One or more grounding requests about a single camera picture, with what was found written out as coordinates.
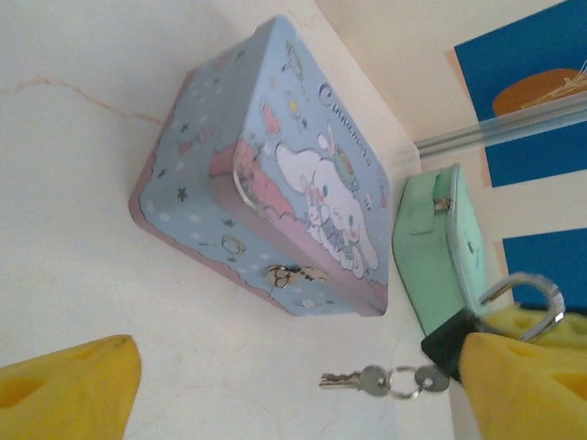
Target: green leather case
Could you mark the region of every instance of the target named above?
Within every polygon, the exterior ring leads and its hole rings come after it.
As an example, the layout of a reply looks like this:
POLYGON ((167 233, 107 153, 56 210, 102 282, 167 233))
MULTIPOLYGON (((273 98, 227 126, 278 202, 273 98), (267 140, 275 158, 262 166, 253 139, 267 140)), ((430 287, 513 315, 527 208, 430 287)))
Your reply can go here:
POLYGON ((392 246, 426 335, 465 306, 484 312, 485 245, 459 164, 408 178, 392 246))

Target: metal rail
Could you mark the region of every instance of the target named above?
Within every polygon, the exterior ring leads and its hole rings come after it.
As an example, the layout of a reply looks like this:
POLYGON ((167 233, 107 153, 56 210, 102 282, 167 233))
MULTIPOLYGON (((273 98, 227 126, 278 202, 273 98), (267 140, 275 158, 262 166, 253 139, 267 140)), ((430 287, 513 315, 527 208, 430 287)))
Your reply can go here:
POLYGON ((587 121, 587 92, 536 105, 510 115, 416 142, 420 157, 478 148, 526 138, 587 121))

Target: key ring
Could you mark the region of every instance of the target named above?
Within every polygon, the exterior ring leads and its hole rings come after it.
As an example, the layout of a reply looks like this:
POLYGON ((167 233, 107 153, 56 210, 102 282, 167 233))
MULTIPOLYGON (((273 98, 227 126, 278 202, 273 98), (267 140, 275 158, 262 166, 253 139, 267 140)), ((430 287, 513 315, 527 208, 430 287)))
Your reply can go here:
POLYGON ((402 372, 412 372, 415 373, 417 372, 418 368, 414 368, 414 367, 409 367, 409 366, 401 366, 401 367, 395 367, 392 368, 389 373, 387 374, 387 388, 389 389, 389 393, 395 397, 396 399, 402 399, 404 401, 408 401, 410 399, 414 399, 416 397, 418 397, 422 391, 424 390, 424 382, 421 385, 418 385, 418 387, 410 392, 402 392, 402 391, 397 391, 394 390, 392 388, 393 386, 393 374, 396 373, 402 373, 402 372))

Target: black padlock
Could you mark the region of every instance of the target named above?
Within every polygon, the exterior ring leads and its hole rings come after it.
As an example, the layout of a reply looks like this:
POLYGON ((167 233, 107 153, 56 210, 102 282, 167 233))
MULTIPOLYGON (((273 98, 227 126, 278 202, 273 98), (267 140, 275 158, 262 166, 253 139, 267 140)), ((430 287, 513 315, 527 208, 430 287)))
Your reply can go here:
POLYGON ((465 339, 471 333, 500 332, 486 324, 470 309, 461 309, 446 323, 428 335, 420 346, 422 351, 442 370, 444 374, 460 382, 460 353, 465 339))
MULTIPOLYGON (((520 340, 532 341, 558 324, 565 315, 565 303, 559 286, 542 277, 524 272, 517 272, 495 284, 480 299, 486 304, 497 299, 504 292, 519 284, 529 284, 541 291, 548 301, 548 312, 544 319, 535 327, 522 335, 520 340)), ((460 353, 465 339, 471 333, 491 333, 502 335, 501 332, 485 323, 475 312, 464 308, 454 314, 446 323, 428 335, 420 346, 422 351, 447 376, 460 382, 460 353)))

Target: white marble surface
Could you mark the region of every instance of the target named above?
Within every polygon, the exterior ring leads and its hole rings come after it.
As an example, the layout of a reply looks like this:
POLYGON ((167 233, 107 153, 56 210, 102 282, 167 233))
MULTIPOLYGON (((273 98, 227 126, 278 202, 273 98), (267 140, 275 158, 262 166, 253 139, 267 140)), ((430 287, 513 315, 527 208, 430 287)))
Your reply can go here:
POLYGON ((382 318, 292 318, 128 215, 185 73, 279 13, 397 196, 419 170, 415 148, 309 0, 0 2, 0 365, 132 334, 143 359, 132 439, 453 438, 446 393, 317 387, 323 371, 425 361, 394 269, 382 318))

